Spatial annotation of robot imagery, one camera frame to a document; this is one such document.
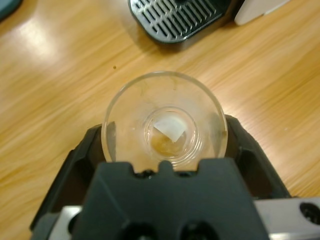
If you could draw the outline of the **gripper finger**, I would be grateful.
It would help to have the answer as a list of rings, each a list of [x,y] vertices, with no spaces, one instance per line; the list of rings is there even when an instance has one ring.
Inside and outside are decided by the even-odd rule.
[[[89,220],[110,226],[117,219],[118,214],[110,205],[108,186],[115,167],[103,156],[101,133],[101,125],[90,128],[69,152],[30,225],[31,230],[42,217],[59,213],[67,206],[84,206],[81,226]]]
[[[234,159],[255,200],[284,199],[291,195],[259,143],[239,120],[226,115],[228,139],[225,156]]]

